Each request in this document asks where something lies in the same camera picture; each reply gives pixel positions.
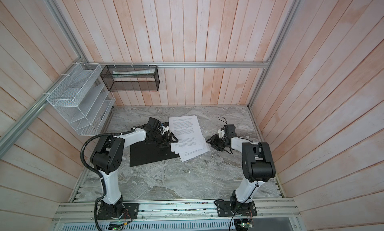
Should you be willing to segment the white folder black inside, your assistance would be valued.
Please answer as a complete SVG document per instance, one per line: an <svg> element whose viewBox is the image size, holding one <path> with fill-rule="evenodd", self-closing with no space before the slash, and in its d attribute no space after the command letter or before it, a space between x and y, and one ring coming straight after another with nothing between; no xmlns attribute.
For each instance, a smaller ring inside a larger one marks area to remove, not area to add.
<svg viewBox="0 0 384 231"><path fill-rule="evenodd" d="M146 131L145 125L146 124L142 125L140 128ZM146 142L145 138L144 141L131 145L130 167L173 159L177 158L178 156L179 155L171 151L171 144L169 144L169 146L149 144Z"/></svg>

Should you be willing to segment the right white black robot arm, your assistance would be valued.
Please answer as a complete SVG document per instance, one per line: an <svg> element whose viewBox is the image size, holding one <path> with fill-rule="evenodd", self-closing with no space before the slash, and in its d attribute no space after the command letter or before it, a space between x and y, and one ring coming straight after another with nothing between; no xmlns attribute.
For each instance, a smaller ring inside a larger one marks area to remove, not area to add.
<svg viewBox="0 0 384 231"><path fill-rule="evenodd" d="M267 142L254 142L236 134L235 125L225 125L217 134L207 140L217 151L227 148L242 153L242 170L244 178L235 189L229 201L214 201L218 216L229 217L257 215L253 197L256 191L276 175L276 168L270 146Z"/></svg>

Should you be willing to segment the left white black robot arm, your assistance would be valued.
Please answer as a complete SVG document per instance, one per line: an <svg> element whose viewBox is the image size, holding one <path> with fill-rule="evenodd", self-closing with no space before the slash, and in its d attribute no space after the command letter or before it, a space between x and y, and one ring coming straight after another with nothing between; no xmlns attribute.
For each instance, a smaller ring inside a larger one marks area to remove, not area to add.
<svg viewBox="0 0 384 231"><path fill-rule="evenodd" d="M99 175L103 189L103 195L96 203L101 204L100 214L112 219L121 218L125 212L118 183L118 168L123 160L124 149L139 142L154 144L159 148L169 148L171 144L179 142L169 126L152 117L148 123L134 126L129 131L99 134L92 139L99 141L91 154L91 170Z"/></svg>

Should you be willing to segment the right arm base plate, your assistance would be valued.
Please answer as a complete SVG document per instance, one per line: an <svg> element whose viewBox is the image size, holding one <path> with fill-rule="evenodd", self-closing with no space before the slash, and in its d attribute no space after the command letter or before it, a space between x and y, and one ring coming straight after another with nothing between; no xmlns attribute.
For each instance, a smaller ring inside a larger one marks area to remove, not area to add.
<svg viewBox="0 0 384 231"><path fill-rule="evenodd" d="M254 201L243 204L235 201L225 201L219 199L215 200L214 204L217 207L219 217L255 217L258 215Z"/></svg>

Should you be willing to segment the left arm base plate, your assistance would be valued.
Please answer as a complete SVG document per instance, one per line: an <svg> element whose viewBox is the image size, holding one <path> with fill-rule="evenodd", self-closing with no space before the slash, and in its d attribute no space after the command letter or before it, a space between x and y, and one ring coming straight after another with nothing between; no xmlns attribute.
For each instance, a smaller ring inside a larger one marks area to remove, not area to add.
<svg viewBox="0 0 384 231"><path fill-rule="evenodd" d="M119 220L129 219L134 220L138 216L139 203L117 203L109 205L106 203L101 204L100 212L97 214L98 220Z"/></svg>

